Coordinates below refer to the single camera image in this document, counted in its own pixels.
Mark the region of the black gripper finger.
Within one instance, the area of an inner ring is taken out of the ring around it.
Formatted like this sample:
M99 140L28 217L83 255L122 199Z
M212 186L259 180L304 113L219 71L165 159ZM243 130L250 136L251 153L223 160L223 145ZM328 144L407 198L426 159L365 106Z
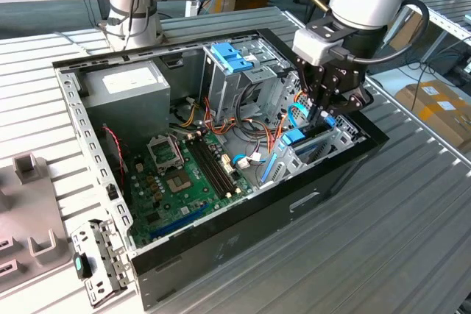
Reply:
M332 92L325 90L319 103L319 109L333 117L337 117L362 110L373 101L372 94L368 93L364 86L360 84L358 87L343 93L338 88L335 88Z
M321 111L329 106L332 96L330 82L332 65L327 63L315 66L299 56L296 56L294 64L300 79L301 89L311 101L308 121L310 124L317 124Z

